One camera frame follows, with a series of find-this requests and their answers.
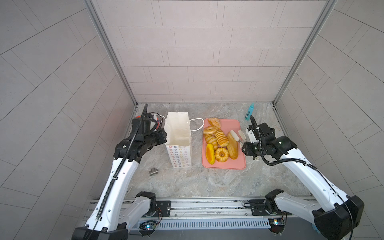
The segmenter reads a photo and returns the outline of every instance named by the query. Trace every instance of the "gray tile wall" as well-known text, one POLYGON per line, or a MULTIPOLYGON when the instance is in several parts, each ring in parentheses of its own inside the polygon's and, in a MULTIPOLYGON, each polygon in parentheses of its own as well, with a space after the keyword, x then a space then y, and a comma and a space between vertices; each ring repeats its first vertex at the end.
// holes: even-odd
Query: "gray tile wall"
POLYGON ((139 102, 271 102, 324 3, 93 0, 139 102))
POLYGON ((339 0, 277 109, 333 183, 365 203, 355 239, 384 239, 382 0, 339 0))
POLYGON ((0 3, 0 238, 68 240, 133 103, 81 0, 0 3))

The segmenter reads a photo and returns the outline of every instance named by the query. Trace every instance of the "bread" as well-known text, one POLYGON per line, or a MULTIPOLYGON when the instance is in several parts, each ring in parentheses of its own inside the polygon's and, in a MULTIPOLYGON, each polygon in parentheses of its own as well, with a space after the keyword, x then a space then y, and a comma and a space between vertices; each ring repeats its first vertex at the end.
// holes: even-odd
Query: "bread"
POLYGON ((204 135, 204 137, 205 137, 205 141, 207 143, 212 144, 214 146, 215 150, 218 149, 217 140, 216 140, 216 138, 214 136, 212 136, 212 135, 204 135))
POLYGON ((229 157, 232 159, 236 159, 239 155, 238 152, 238 146, 237 146, 237 141, 232 137, 231 132, 227 134, 227 138, 229 141, 229 144, 227 145, 227 150, 229 152, 229 157))
POLYGON ((228 138, 225 136, 221 129, 215 132, 215 137, 217 143, 219 143, 221 147, 226 147, 229 144, 228 138))
POLYGON ((220 120, 218 118, 209 118, 208 122, 212 126, 216 126, 218 129, 221 128, 221 123, 220 123, 220 120))
POLYGON ((209 127, 204 128, 204 130, 203 130, 203 134, 211 135, 211 134, 214 134, 217 130, 218 130, 217 127, 215 127, 215 126, 209 126, 209 127))
POLYGON ((215 151, 215 159, 218 162, 225 162, 229 158, 228 150, 221 147, 215 151))

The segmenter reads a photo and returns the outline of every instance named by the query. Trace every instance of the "metal corner post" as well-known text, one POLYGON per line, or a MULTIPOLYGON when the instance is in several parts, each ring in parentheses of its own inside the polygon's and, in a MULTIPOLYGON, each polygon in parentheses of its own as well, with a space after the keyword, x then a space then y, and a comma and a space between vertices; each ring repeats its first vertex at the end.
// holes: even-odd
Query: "metal corner post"
POLYGON ((308 35, 307 40, 305 41, 303 47, 301 48, 299 54, 296 57, 295 62, 292 65, 292 68, 288 72, 287 77, 285 78, 279 92, 277 93, 275 99, 273 100, 273 104, 276 105, 283 95, 284 91, 288 87, 290 81, 292 80, 293 76, 295 75, 297 69, 299 68, 300 64, 302 63, 304 57, 308 53, 309 49, 311 48, 314 40, 316 39, 317 35, 319 34, 321 28, 323 27, 325 21, 327 20, 328 16, 331 14, 331 11, 333 9, 333 6, 337 0, 327 0, 325 3, 323 9, 321 10, 321 13, 319 17, 317 18, 310 34, 308 35))
POLYGON ((107 34, 103 28, 103 25, 101 24, 99 16, 96 13, 96 10, 94 8, 92 0, 84 0, 84 5, 85 5, 85 8, 87 9, 90 17, 91 17, 91 20, 92 20, 99 36, 100 36, 100 39, 101 39, 103 45, 106 47, 108 55, 111 57, 111 61, 112 61, 113 66, 115 67, 120 79, 122 80, 125 88, 127 89, 128 93, 129 93, 129 95, 130 95, 130 97, 131 97, 131 99, 132 99, 132 101, 136 107, 137 106, 136 98, 133 95, 131 88, 129 87, 128 81, 127 81, 127 79, 126 79, 126 77, 125 77, 125 75, 121 69, 121 66, 120 66, 119 61, 116 57, 116 54, 113 51, 112 45, 111 45, 110 41, 108 40, 107 34))

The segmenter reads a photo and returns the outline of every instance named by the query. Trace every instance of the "donut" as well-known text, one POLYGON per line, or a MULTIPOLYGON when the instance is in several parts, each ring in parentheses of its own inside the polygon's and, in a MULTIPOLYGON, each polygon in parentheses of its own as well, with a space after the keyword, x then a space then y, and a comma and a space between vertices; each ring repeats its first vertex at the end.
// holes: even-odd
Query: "donut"
POLYGON ((211 135, 211 134, 214 134, 217 130, 218 130, 217 127, 209 126, 209 127, 204 128, 203 133, 211 135))

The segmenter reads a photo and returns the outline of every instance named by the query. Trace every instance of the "pastry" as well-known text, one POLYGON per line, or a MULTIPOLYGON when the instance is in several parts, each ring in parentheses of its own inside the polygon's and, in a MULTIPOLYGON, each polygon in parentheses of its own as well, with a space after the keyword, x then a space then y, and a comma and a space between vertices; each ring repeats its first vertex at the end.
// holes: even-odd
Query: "pastry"
POLYGON ((228 138, 225 136, 223 131, 221 129, 217 130, 215 132, 215 137, 217 142, 220 144, 221 147, 225 147, 228 145, 229 141, 228 138))
POLYGON ((216 140, 216 138, 214 136, 212 136, 212 135, 204 135, 204 137, 205 137, 205 141, 207 143, 212 144, 215 150, 218 149, 217 140, 216 140))
POLYGON ((220 123, 220 120, 218 118, 209 118, 208 122, 212 126, 216 126, 219 129, 221 128, 221 123, 220 123))
POLYGON ((209 135, 211 135, 211 134, 214 134, 217 130, 218 130, 217 127, 215 127, 215 126, 209 126, 209 127, 204 128, 204 130, 203 130, 203 134, 209 134, 209 135))
POLYGON ((210 164, 215 163, 215 150, 214 146, 210 143, 207 144, 207 149, 205 150, 205 156, 210 164))
POLYGON ((229 144, 227 145, 229 157, 232 159, 236 159, 239 155, 237 141, 232 137, 231 132, 228 133, 227 138, 229 141, 229 144))
POLYGON ((218 162, 225 162, 229 158, 229 152, 227 149, 221 147, 215 151, 215 159, 218 162))

